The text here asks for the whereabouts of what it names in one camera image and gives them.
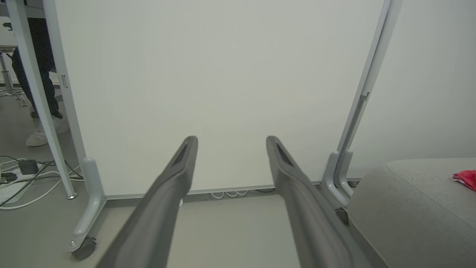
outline red cloth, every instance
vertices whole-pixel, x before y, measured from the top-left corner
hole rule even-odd
[[[451,179],[459,181],[471,190],[476,191],[476,170],[461,171],[460,173],[453,174]]]

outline black pants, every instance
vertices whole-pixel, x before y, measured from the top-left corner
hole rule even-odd
[[[50,71],[55,68],[55,61],[53,59],[53,51],[51,50],[50,36],[48,35],[46,20],[28,18],[28,24],[30,26],[31,39],[33,40],[36,60],[38,62],[41,81],[43,82],[43,88],[45,89],[50,113],[61,118],[61,115],[58,112],[58,102],[55,99],[55,89],[53,87],[53,82],[51,82],[50,79]],[[18,48],[15,49],[11,61],[11,66],[17,75],[18,83],[20,83],[21,88],[36,111],[35,102],[31,95],[30,85],[28,84],[27,76],[23,69],[23,64],[21,63]]]

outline gray upholstered bench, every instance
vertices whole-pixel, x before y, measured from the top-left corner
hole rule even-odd
[[[476,192],[451,181],[476,158],[388,163],[350,200],[353,236],[390,268],[476,267]]]

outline black power adapter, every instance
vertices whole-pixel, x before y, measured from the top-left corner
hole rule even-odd
[[[7,182],[15,181],[18,177],[15,173],[12,172],[5,172],[1,174],[1,177],[5,179]]]
[[[36,174],[39,169],[36,160],[23,160],[18,162],[18,167],[23,175]]]

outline caster wheel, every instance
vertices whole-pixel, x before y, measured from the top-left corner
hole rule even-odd
[[[94,237],[87,236],[86,238],[84,238],[84,241],[81,246],[75,251],[71,252],[71,254],[78,260],[86,259],[94,252],[94,249],[96,249],[96,245],[96,239]]]
[[[343,224],[349,225],[349,216],[347,215],[347,211],[340,207],[336,209],[336,215]]]

